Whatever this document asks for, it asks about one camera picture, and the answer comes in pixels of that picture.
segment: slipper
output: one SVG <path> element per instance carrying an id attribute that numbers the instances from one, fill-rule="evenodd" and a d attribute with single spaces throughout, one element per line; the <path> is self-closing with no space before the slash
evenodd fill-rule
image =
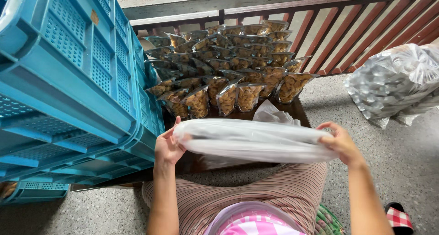
<path id="1" fill-rule="evenodd" d="M 413 226 L 409 215 L 404 212 L 404 208 L 399 203 L 389 203 L 385 207 L 385 213 L 395 235 L 413 234 Z"/>

